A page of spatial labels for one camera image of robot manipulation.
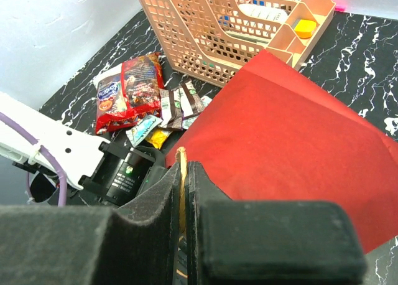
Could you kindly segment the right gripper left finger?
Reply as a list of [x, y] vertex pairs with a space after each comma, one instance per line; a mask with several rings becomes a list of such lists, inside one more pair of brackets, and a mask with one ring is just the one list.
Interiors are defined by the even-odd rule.
[[123, 207], [1, 207], [2, 284], [173, 284], [180, 166]]

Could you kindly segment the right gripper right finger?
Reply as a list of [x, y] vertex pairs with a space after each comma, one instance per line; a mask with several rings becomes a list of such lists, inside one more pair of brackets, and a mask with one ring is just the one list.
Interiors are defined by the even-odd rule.
[[366, 257], [352, 221], [327, 201], [230, 199], [188, 164], [189, 284], [362, 284]]

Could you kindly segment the red brown paper bag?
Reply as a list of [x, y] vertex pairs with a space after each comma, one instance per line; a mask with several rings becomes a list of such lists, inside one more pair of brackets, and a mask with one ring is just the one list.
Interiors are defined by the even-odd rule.
[[176, 142], [234, 200], [326, 200], [365, 252], [397, 235], [397, 143], [267, 51]]

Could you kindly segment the red candy bag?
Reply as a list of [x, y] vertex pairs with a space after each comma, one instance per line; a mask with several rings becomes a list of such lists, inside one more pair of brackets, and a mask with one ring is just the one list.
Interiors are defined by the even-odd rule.
[[95, 134], [135, 126], [147, 115], [160, 116], [164, 89], [159, 54], [127, 60], [93, 79], [96, 88]]

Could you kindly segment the yellow snack packet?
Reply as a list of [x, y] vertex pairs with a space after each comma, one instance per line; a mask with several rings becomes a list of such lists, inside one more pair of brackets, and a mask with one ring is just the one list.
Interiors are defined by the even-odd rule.
[[156, 149], [161, 149], [164, 142], [166, 142], [171, 134], [171, 131], [156, 128], [151, 131], [148, 136], [146, 136], [145, 140], [149, 144], [153, 145]]

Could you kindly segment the silver foil snack packet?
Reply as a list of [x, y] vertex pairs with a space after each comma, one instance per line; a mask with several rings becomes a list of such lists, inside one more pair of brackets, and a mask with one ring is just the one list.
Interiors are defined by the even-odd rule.
[[[201, 101], [203, 103], [204, 108], [206, 108], [212, 102], [212, 99], [209, 96], [203, 96], [203, 97], [201, 97]], [[188, 118], [188, 119], [184, 119], [182, 121], [182, 128], [188, 129], [197, 118], [198, 118], [198, 115]]]

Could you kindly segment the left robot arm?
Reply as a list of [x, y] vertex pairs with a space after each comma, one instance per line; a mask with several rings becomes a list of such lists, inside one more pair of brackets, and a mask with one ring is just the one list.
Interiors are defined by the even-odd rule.
[[166, 173], [165, 156], [149, 147], [128, 148], [69, 128], [1, 93], [1, 155], [27, 172], [58, 177], [58, 202], [67, 189], [122, 206]]

